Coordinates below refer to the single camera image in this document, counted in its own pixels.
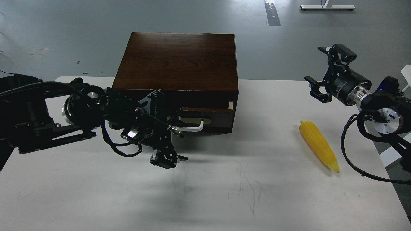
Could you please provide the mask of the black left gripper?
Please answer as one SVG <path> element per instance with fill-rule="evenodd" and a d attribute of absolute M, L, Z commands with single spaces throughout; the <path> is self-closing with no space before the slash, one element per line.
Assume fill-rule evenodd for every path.
<path fill-rule="evenodd" d="M 184 138 L 181 129 L 188 124 L 177 116 L 166 94 L 155 90 L 138 102 L 136 117 L 131 125 L 124 128 L 121 137 L 132 144 L 153 148 L 150 164 L 154 166 L 171 169 L 179 162 L 187 161 L 187 157 L 174 150 L 171 134 Z"/>

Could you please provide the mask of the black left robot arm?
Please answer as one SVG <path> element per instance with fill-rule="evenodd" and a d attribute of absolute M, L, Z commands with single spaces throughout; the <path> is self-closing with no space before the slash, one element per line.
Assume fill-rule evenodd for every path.
<path fill-rule="evenodd" d="M 82 78 L 60 83 L 12 74 L 0 82 L 1 168 L 15 148 L 25 154 L 63 146 L 95 137 L 97 128 L 120 156 L 137 156 L 148 146 L 155 166 L 174 168 L 188 159 L 171 142 L 172 134 L 184 137 L 180 129 L 187 123 L 171 110 L 162 91 L 137 100 Z"/>

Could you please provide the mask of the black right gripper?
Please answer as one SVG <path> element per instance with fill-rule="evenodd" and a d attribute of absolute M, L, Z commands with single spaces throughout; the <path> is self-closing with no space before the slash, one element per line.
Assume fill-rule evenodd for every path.
<path fill-rule="evenodd" d="M 349 67 L 349 64 L 357 58 L 357 54 L 343 44 L 333 44 L 330 47 L 319 46 L 318 50 L 327 55 L 328 69 L 323 81 L 318 82 L 311 76 L 305 76 L 304 80 L 309 83 L 310 95 L 322 103 L 332 101 L 332 96 L 337 98 L 346 106 L 355 103 L 351 96 L 357 86 L 367 90 L 371 88 L 371 81 L 358 74 Z M 325 87 L 326 94 L 320 91 Z"/>

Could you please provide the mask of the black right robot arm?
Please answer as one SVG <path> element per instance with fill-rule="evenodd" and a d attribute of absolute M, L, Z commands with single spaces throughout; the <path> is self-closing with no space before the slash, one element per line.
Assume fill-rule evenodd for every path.
<path fill-rule="evenodd" d="M 361 108 L 357 117 L 359 132 L 374 142 L 389 143 L 400 155 L 402 168 L 410 172 L 410 143 L 400 135 L 410 132 L 410 99 L 400 90 L 396 78 L 387 76 L 375 92 L 371 81 L 349 67 L 357 55 L 343 44 L 318 47 L 327 55 L 328 69 L 323 80 L 317 82 L 310 76 L 310 95 L 328 103 L 337 98 L 346 106 Z"/>

